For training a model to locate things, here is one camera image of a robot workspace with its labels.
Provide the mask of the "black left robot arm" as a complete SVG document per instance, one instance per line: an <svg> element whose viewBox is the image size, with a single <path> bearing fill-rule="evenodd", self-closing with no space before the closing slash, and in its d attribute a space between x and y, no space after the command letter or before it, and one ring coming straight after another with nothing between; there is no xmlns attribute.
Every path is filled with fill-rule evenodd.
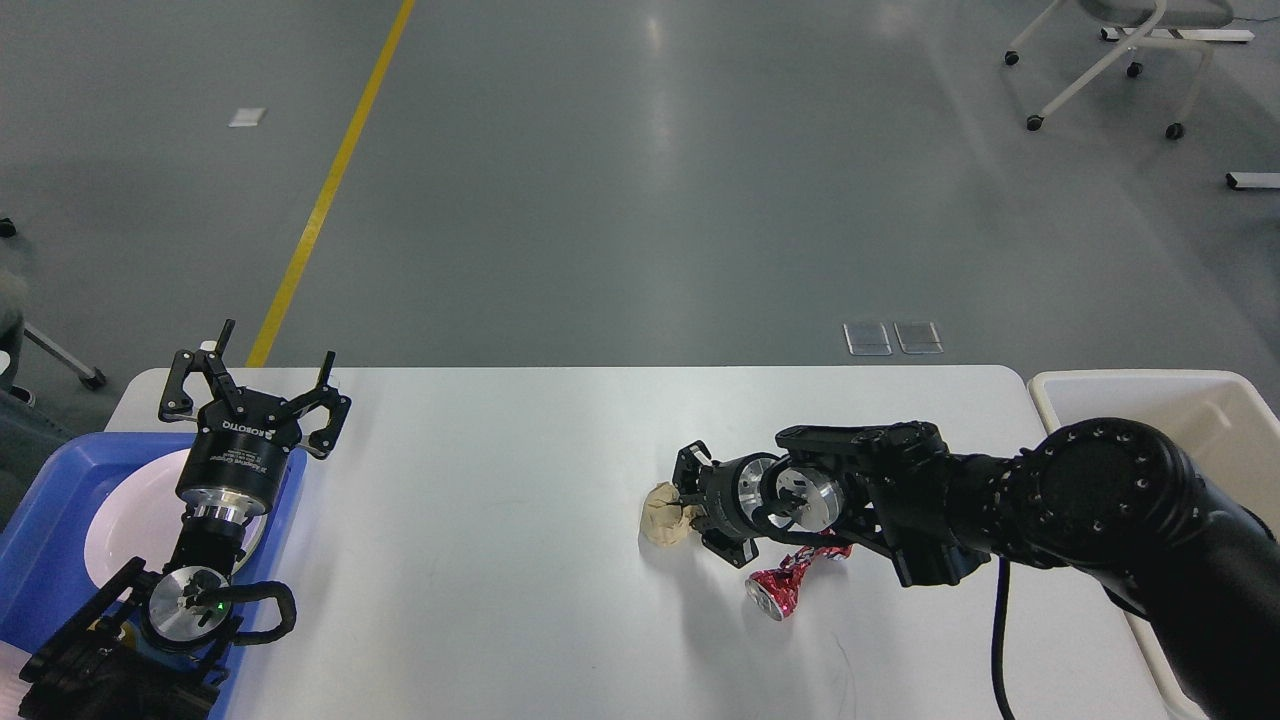
<svg viewBox="0 0 1280 720"><path fill-rule="evenodd" d="M170 559L150 571L132 557L91 594L18 671L20 719L206 719L229 676L234 647L270 644L294 630L283 582L244 583L253 520L266 519L291 455L324 460L339 439L349 397L332 383L328 351L311 389L287 398L238 384L224 363L236 323L211 348L178 350L157 418L192 421L178 475L183 503Z"/></svg>

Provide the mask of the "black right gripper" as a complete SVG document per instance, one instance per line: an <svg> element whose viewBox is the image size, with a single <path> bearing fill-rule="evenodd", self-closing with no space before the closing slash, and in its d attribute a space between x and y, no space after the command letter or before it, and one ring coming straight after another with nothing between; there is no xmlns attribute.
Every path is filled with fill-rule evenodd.
<svg viewBox="0 0 1280 720"><path fill-rule="evenodd" d="M765 473L778 461L773 454L718 461L703 441L677 452L675 502L701 511L701 544L733 568L745 568L759 556L756 541L765 533L754 514L764 507Z"/></svg>

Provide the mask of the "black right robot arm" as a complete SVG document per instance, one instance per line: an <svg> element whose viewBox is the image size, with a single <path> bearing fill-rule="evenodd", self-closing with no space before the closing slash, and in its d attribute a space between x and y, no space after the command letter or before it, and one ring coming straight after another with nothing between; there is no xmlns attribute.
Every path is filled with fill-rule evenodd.
<svg viewBox="0 0 1280 720"><path fill-rule="evenodd" d="M1277 537L1165 433L1105 416L1012 457L954 454L937 425L782 429L780 455L678 451L671 488L703 544L860 544L901 585L955 585L998 557L1073 568L1144 619L1211 719L1277 716Z"/></svg>

